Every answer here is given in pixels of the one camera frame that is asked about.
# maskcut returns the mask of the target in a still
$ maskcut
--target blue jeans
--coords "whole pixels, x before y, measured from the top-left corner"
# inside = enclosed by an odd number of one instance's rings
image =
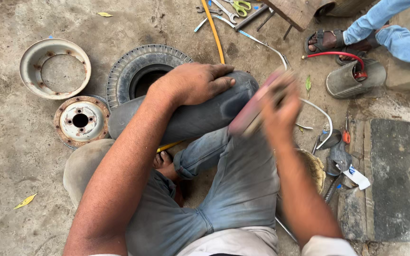
[[[78,206],[100,161],[113,145],[101,139],[78,148],[66,162],[63,183]],[[218,165],[205,200],[195,209],[173,200],[175,185],[152,169],[126,230],[134,256],[173,256],[191,242],[216,231],[246,226],[275,227],[279,178],[264,135],[230,137],[227,127],[207,133],[174,156],[177,173],[191,179]]]
[[[410,7],[410,0],[381,0],[368,13],[357,19],[343,33],[346,45],[367,38],[373,30],[378,30],[395,14]],[[410,62],[410,31],[393,25],[376,33],[376,40],[396,58]]]

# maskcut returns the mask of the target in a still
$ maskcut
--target scissors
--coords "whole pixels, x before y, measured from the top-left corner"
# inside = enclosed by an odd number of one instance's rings
[[[224,0],[228,3],[232,4],[232,7],[236,10],[236,12],[238,13],[238,15],[240,17],[246,17],[247,10],[251,10],[251,4],[246,2],[246,1],[242,1],[242,0],[238,0],[238,1],[234,1],[234,0]]]

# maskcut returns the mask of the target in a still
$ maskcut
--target tire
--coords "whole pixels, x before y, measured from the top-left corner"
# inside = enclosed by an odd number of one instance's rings
[[[165,45],[144,45],[127,52],[115,62],[108,75],[109,110],[144,95],[157,78],[187,62],[194,61],[185,53]]]

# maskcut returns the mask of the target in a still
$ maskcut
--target concrete floor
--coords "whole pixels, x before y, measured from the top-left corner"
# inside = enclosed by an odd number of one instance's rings
[[[199,4],[198,0],[188,3],[151,0],[130,4],[121,0],[0,0],[0,255],[60,255],[75,212],[62,185],[64,164],[72,150],[60,142],[52,125],[53,115],[63,101],[40,98],[24,86],[19,77],[23,52],[50,35],[76,43],[89,55],[92,64],[91,79],[83,94],[105,96],[105,84],[113,63],[140,45],[166,44],[185,52],[195,61],[218,63],[219,55],[209,25],[205,24],[196,33],[193,31],[205,17],[196,12],[195,6]],[[114,16],[104,18],[95,14],[97,11]],[[293,29],[283,41],[289,24],[278,15],[256,32],[256,27],[267,15],[262,15],[244,31],[287,55],[298,72],[302,97],[307,95],[304,81],[311,75],[310,101],[328,112],[334,127],[343,127],[348,108],[361,119],[390,118],[390,115],[410,119],[409,111],[398,113],[400,109],[410,109],[410,96],[384,89],[353,101],[333,99],[324,87],[326,75],[337,68],[333,58],[300,59],[304,55],[304,38],[319,25],[311,23],[302,33]],[[344,29],[352,21],[324,18],[320,27]],[[259,83],[282,65],[278,55],[266,47],[234,32],[219,20],[215,24],[226,63],[251,72]],[[384,49],[375,51],[375,56],[379,57],[376,59],[383,63],[387,55]],[[372,97],[384,100],[375,101]],[[315,129],[305,133],[295,131],[300,147],[310,150],[317,133],[327,128],[327,119],[305,106],[298,122]],[[320,152],[318,156],[325,160],[326,154]],[[187,184],[187,205],[196,206],[205,197],[214,171]],[[12,210],[35,193],[38,195],[28,206]],[[277,229],[280,254],[299,255],[298,246],[279,226]],[[366,245],[355,246],[358,253],[362,253]],[[396,246],[410,248],[410,243]]]

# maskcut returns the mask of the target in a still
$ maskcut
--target wrench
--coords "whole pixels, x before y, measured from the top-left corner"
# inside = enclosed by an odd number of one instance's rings
[[[202,13],[202,12],[204,12],[205,11],[205,9],[204,9],[204,7],[203,6],[196,6],[196,9],[197,9],[197,12],[198,13]],[[219,9],[208,9],[210,12],[212,12],[212,13],[216,13],[216,14],[218,14],[218,15],[222,15],[222,10],[219,10]]]
[[[227,14],[227,16],[229,16],[229,20],[236,24],[236,21],[234,20],[235,17],[240,17],[238,14],[236,13],[230,13],[227,9],[224,8],[224,6],[222,6],[222,4],[220,4],[217,0],[211,0],[215,5],[217,5],[223,12],[225,12],[225,14]]]

